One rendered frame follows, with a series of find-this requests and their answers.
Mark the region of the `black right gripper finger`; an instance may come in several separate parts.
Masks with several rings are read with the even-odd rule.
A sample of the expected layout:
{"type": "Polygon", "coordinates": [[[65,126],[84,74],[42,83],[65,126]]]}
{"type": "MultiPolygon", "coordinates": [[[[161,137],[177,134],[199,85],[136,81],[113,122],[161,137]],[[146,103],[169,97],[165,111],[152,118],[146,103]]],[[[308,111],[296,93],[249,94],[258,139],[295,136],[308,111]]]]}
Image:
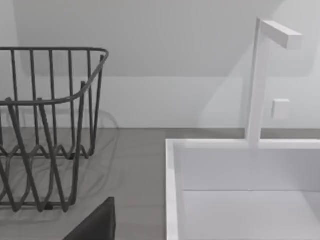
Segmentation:
{"type": "Polygon", "coordinates": [[[63,240],[116,240],[115,198],[108,197],[63,240]]]}

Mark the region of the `tall white tap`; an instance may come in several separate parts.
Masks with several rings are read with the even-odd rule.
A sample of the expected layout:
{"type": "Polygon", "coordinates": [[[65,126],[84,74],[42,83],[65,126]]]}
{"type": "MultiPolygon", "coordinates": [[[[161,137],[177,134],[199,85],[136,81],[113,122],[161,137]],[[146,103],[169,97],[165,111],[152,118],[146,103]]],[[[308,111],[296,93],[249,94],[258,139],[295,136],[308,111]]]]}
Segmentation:
{"type": "Polygon", "coordinates": [[[250,73],[250,98],[245,139],[251,148],[259,146],[263,119],[270,42],[286,50],[299,50],[303,34],[274,20],[256,19],[252,65],[250,73]]]}

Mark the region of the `white sink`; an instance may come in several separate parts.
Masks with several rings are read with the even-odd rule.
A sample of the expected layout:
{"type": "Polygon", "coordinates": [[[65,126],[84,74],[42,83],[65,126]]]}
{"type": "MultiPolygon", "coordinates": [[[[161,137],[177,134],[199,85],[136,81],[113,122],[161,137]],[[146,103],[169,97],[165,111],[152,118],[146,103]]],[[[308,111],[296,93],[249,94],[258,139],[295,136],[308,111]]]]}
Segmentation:
{"type": "Polygon", "coordinates": [[[166,240],[320,240],[320,140],[167,139],[166,240]]]}

